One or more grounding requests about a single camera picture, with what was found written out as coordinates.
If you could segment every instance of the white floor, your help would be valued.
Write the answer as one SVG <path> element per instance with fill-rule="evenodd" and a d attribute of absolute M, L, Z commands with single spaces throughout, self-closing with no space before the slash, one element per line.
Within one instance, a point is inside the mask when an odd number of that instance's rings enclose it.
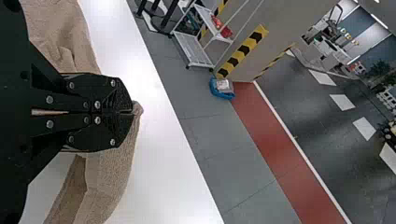
<path fill-rule="evenodd" d="M 132 99 L 145 109 L 127 190 L 106 224 L 222 224 L 126 1 L 79 3 L 102 72 L 120 77 Z M 59 169 L 47 167 L 42 175 L 46 178 L 35 182 L 33 189 L 41 190 L 30 189 L 22 223 L 43 223 L 68 161 Z"/>
<path fill-rule="evenodd" d="M 322 85 L 336 86 L 336 84 L 332 81 L 329 75 L 314 70 L 308 70 L 308 71 L 312 74 L 312 76 L 317 80 L 318 83 Z"/>
<path fill-rule="evenodd" d="M 363 135 L 366 141 L 370 140 L 370 138 L 376 132 L 373 125 L 371 125 L 371 123 L 365 117 L 356 120 L 355 122 L 353 122 L 353 125 L 355 125 L 355 127 L 359 130 L 361 135 Z"/>
<path fill-rule="evenodd" d="M 355 108 L 352 102 L 344 94 L 330 95 L 330 97 L 332 97 L 334 102 L 338 105 L 338 107 L 340 107 L 342 111 Z"/>

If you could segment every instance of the gray floor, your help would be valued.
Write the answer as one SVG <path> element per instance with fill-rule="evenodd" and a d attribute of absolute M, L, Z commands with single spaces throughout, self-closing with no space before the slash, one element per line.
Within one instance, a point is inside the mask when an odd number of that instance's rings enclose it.
<path fill-rule="evenodd" d="M 210 93 L 207 69 L 186 70 L 171 39 L 136 22 L 225 223 L 301 223 L 231 103 Z"/>
<path fill-rule="evenodd" d="M 380 133 L 367 141 L 353 122 L 365 117 L 378 128 L 387 120 L 386 108 L 360 81 L 331 79 L 337 86 L 320 85 L 285 56 L 257 82 L 350 220 L 385 224 L 394 214 L 387 210 L 396 207 L 396 176 L 379 157 Z M 356 108 L 341 111 L 330 94 L 345 94 Z"/>

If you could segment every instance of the white floor marking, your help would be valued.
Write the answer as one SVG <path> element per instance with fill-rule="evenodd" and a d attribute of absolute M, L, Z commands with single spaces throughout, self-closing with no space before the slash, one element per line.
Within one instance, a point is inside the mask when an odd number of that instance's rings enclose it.
<path fill-rule="evenodd" d="M 291 57 L 295 57 L 293 52 L 291 52 L 291 50 L 288 49 L 288 51 L 286 51 L 286 54 L 291 56 Z"/>
<path fill-rule="evenodd" d="M 361 135 L 363 135 L 366 141 L 370 140 L 370 138 L 376 132 L 373 125 L 371 125 L 365 117 L 356 120 L 355 122 L 353 122 L 353 125 L 355 125 L 355 127 L 358 129 Z"/>
<path fill-rule="evenodd" d="M 314 70 L 308 69 L 308 71 L 312 74 L 312 76 L 317 80 L 318 83 L 322 85 L 328 85 L 328 86 L 337 86 L 332 79 L 329 77 L 329 75 L 325 73 L 320 73 Z"/>
<path fill-rule="evenodd" d="M 146 25 L 148 26 L 148 29 L 150 31 L 152 31 L 152 32 L 157 32 L 157 30 L 154 28 L 154 26 L 151 25 L 151 17 L 150 17 L 150 15 L 147 12 L 145 12 L 145 11 L 142 12 L 142 15 L 143 15 L 143 18 L 144 18 L 144 20 L 146 22 Z"/>
<path fill-rule="evenodd" d="M 396 153 L 395 151 L 386 143 L 382 148 L 379 157 L 387 164 L 390 170 L 396 174 Z"/>
<path fill-rule="evenodd" d="M 330 199 L 332 200 L 332 202 L 334 203 L 335 207 L 337 208 L 338 212 L 341 214 L 341 216 L 344 218 L 344 221 L 346 222 L 346 224 L 352 224 L 352 222 L 349 220 L 349 218 L 347 217 L 347 214 L 344 212 L 343 208 L 340 206 L 340 204 L 335 200 L 334 196 L 332 196 L 332 193 L 330 192 L 330 190 L 327 188 L 326 184 L 323 182 L 323 180 L 321 179 L 320 175 L 318 174 L 317 170 L 315 169 L 315 167 L 312 165 L 312 163 L 309 161 L 309 159 L 306 157 L 305 153 L 303 152 L 303 150 L 301 149 L 301 147 L 298 145 L 297 141 L 294 139 L 293 135 L 291 135 L 288 127 L 286 126 L 286 124 L 283 122 L 282 118 L 276 113 L 274 107 L 271 105 L 271 102 L 268 100 L 268 98 L 265 96 L 264 92 L 262 91 L 262 89 L 260 88 L 259 84 L 257 84 L 256 81 L 253 82 L 254 85 L 256 86 L 257 90 L 259 91 L 259 93 L 262 95 L 262 98 L 264 99 L 265 103 L 268 104 L 268 106 L 271 108 L 271 111 L 274 113 L 276 119 L 279 121 L 279 123 L 282 125 L 283 129 L 285 130 L 285 132 L 288 134 L 290 140 L 293 142 L 293 144 L 296 146 L 296 148 L 298 149 L 298 151 L 300 152 L 301 156 L 304 158 L 306 164 L 308 165 L 309 169 L 311 169 L 312 173 L 314 173 L 315 177 L 317 178 L 318 182 L 320 183 L 320 185 L 323 187 L 323 189 L 326 191 L 326 193 L 329 195 Z"/>
<path fill-rule="evenodd" d="M 353 109 L 356 107 L 344 94 L 330 95 L 330 97 L 332 97 L 334 102 L 338 105 L 338 107 L 340 107 L 342 111 L 346 111 L 348 109 Z"/>

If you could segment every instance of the white shelf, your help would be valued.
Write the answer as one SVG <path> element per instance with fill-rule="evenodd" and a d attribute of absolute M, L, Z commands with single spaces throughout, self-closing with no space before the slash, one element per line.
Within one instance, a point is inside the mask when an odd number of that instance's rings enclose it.
<path fill-rule="evenodd" d="M 216 29 L 215 24 L 212 21 L 212 11 L 210 9 L 207 9 L 205 7 L 201 7 L 197 4 L 194 4 L 195 9 L 197 10 L 198 14 L 201 16 L 202 20 L 206 24 L 206 27 L 209 28 L 210 33 L 215 37 L 215 39 L 226 42 L 229 44 L 232 44 L 233 41 L 231 38 L 224 38 L 221 33 L 219 32 L 218 29 Z"/>
<path fill-rule="evenodd" d="M 174 31 L 174 35 L 190 61 L 189 66 L 214 67 L 214 64 L 210 61 L 209 57 L 207 57 L 207 54 L 198 42 L 196 36 L 177 31 Z"/>

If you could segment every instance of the factory floor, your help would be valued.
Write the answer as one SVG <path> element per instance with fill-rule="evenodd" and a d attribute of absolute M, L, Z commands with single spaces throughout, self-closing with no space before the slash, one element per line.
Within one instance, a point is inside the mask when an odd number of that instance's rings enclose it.
<path fill-rule="evenodd" d="M 393 218 L 396 178 L 370 127 L 385 117 L 359 83 L 285 56 L 257 83 L 235 83 L 230 103 L 211 95 L 207 69 L 186 70 L 171 39 L 136 23 L 224 223 Z"/>

